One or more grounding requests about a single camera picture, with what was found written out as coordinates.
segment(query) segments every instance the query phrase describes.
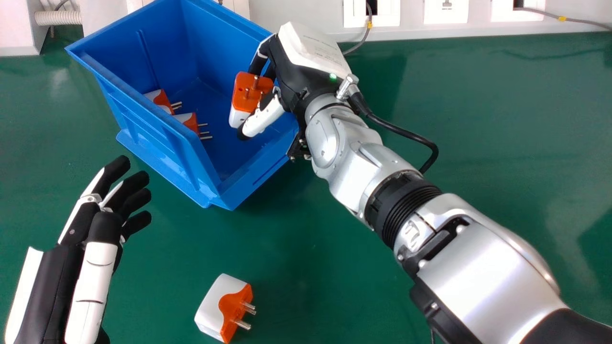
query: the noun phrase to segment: green table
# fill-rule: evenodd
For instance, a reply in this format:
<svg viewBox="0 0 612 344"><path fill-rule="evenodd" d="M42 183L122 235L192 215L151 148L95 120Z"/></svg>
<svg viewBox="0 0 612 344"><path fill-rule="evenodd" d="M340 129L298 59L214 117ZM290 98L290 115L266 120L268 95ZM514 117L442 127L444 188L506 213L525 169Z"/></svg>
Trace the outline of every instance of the green table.
<svg viewBox="0 0 612 344"><path fill-rule="evenodd" d="M234 212L201 209L114 139L94 78L64 52L0 59L0 318L31 245L53 246L94 173L119 154L151 173L154 221L111 286L114 343L215 343L193 316L221 273L253 285L236 343L427 343L390 250L308 162L287 164ZM612 323L612 36L368 43L349 57L381 117L435 140L427 177L531 242L564 300ZM426 148L381 132L415 166Z"/></svg>

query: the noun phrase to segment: blue plastic bin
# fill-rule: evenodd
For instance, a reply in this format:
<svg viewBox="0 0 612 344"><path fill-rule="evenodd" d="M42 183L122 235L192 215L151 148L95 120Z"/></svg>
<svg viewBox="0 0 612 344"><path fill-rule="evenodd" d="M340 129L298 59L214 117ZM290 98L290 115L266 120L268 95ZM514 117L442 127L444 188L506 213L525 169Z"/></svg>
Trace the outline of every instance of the blue plastic bin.
<svg viewBox="0 0 612 344"><path fill-rule="evenodd" d="M158 0L66 50L98 79L120 143L200 206L233 210L288 160L298 130L288 113L249 141L228 124L235 76L268 35L211 0ZM213 139L143 96L160 88Z"/></svg>

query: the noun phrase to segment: white corrugated hose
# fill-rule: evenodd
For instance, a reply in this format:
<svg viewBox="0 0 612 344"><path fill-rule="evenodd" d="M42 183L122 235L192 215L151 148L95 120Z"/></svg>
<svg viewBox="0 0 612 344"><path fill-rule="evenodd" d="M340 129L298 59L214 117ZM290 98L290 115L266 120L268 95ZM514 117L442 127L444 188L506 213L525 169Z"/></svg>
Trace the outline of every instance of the white corrugated hose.
<svg viewBox="0 0 612 344"><path fill-rule="evenodd" d="M81 12L79 11L42 11L34 14L39 26L47 25L81 25Z"/></svg>

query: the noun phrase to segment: black ribbed joint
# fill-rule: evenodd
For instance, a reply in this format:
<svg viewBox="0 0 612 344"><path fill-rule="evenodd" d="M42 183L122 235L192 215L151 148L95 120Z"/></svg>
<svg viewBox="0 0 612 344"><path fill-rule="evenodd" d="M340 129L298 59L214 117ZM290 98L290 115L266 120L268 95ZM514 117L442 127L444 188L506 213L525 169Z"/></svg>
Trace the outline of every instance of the black ribbed joint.
<svg viewBox="0 0 612 344"><path fill-rule="evenodd" d="M418 208L442 192L415 173L402 174L375 190L365 211L366 221L382 241L393 249L401 226Z"/></svg>

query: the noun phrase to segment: robotic hand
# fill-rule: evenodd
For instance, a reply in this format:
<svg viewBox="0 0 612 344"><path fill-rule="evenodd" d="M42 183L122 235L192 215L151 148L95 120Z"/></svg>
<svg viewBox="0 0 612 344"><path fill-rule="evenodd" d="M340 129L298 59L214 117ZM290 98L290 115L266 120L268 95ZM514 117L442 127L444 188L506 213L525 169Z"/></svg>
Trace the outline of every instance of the robotic hand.
<svg viewBox="0 0 612 344"><path fill-rule="evenodd" d="M437 148L373 115L333 40L287 23L259 45L249 73L260 75L268 61L264 76L279 89L230 124L248 139L284 111L296 116L300 132L288 155L310 159L336 200L393 250L414 280L411 299L446 343L612 343L612 328L561 301L527 242L424 179ZM415 169L359 113L428 145L432 157Z"/></svg>
<svg viewBox="0 0 612 344"><path fill-rule="evenodd" d="M151 200L149 175L130 169L120 156L94 177L76 202L58 243L28 249L10 310L6 344L109 343L100 327L111 277L127 239L151 222L137 211Z"/></svg>

